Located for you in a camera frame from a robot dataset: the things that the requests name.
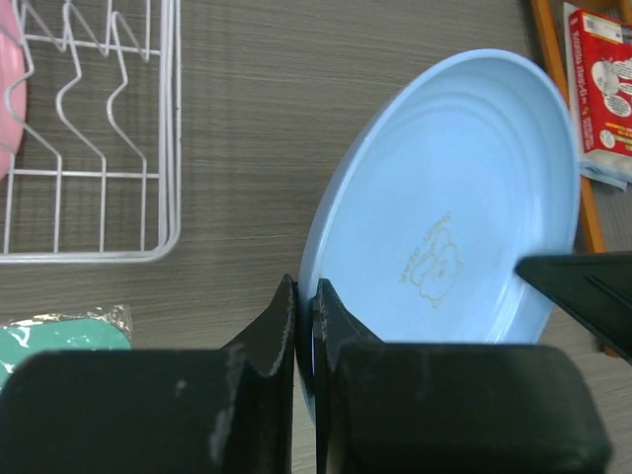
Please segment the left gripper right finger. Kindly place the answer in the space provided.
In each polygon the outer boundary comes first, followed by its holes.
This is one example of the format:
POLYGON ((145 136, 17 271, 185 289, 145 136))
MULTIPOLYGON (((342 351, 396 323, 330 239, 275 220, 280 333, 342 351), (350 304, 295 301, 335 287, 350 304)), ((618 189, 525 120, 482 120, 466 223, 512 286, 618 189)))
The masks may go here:
POLYGON ((603 473, 612 446, 581 373, 538 345, 380 341, 333 285, 313 301, 321 473, 603 473))

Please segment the blue plate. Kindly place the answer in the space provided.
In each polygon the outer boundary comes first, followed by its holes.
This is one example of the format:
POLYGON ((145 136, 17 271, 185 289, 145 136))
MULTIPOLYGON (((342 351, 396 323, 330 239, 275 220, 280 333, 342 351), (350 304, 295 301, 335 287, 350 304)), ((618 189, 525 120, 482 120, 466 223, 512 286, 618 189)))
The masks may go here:
POLYGON ((531 60, 460 52, 401 89, 343 157, 308 233, 296 330, 307 407, 320 279, 385 342, 534 344, 552 304, 514 268, 572 250, 579 194, 567 106, 531 60))

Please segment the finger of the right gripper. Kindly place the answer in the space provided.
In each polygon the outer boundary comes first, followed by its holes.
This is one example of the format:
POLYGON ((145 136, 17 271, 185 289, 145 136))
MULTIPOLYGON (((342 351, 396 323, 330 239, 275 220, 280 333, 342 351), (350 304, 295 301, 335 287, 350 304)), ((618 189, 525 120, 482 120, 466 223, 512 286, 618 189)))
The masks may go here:
POLYGON ((515 273, 631 360, 631 254, 531 255, 515 273))

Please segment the pink plate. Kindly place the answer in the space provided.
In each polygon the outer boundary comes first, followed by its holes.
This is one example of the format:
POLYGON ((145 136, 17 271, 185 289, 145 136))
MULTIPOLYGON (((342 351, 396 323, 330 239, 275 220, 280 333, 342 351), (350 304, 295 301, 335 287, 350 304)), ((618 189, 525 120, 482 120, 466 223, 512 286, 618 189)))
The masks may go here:
POLYGON ((27 85, 20 28, 11 1, 1 2, 1 178, 21 146, 26 118, 27 85))

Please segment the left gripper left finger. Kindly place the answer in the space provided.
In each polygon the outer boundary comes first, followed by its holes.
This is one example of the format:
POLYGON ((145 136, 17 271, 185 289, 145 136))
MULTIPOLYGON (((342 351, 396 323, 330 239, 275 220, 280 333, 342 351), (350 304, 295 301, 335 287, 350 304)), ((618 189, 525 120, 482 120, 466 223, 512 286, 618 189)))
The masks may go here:
POLYGON ((287 473, 296 288, 215 350, 55 351, 1 392, 5 473, 287 473))

